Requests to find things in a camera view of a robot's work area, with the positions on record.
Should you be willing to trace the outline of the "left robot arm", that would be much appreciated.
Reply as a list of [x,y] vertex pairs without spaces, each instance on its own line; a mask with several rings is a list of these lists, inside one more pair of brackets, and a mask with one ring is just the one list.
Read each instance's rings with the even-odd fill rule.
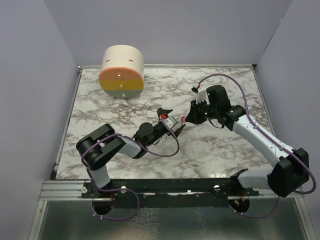
[[[185,127],[181,126],[173,131],[178,120],[170,115],[171,109],[158,108],[158,123],[152,125],[149,122],[142,123],[133,137],[117,133],[108,123],[97,128],[90,134],[80,139],[76,144],[82,164],[92,181],[93,191],[97,196],[106,197],[111,190],[111,178],[108,174],[107,163],[116,155],[123,154],[132,159],[140,159],[146,153],[158,157],[172,157],[179,152],[180,144],[178,136]],[[151,152],[148,147],[156,145],[164,135],[172,136],[177,143],[177,150],[169,155]]]

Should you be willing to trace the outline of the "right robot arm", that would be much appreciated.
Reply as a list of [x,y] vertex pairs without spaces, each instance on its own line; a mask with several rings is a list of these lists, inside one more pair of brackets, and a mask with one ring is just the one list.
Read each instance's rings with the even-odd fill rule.
[[259,126],[242,106],[231,105],[221,85],[197,91],[185,120],[195,125],[217,120],[222,127],[247,140],[272,166],[272,171],[243,169],[235,173],[229,189],[236,196],[247,189],[260,188],[270,189],[284,198],[310,179],[308,153],[303,148],[293,149],[284,144]]

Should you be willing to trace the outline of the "pink strap keyring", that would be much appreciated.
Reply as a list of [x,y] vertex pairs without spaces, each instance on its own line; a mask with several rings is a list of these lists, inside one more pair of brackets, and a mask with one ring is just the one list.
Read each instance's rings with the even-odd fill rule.
[[183,115],[183,116],[181,116],[181,122],[182,123],[185,123],[186,122],[186,117]]

